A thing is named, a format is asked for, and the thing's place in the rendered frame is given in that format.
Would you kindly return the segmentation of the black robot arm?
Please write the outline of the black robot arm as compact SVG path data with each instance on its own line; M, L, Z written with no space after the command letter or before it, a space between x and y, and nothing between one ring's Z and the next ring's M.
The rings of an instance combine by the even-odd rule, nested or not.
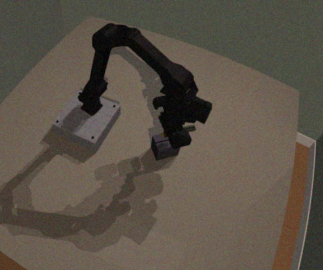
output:
M104 80L104 75L110 51L112 48L125 46L132 49L160 76L164 86L160 92L167 95L165 102L167 110L180 113L185 109L180 125L196 121L205 124L212 110L212 104L196 97L198 88L193 74L181 64L171 62L141 34L140 30L109 23L94 33L92 46L95 49L95 56L90 79L78 96L79 101L83 103L81 110L94 115L103 107L100 96L107 90L108 82Z

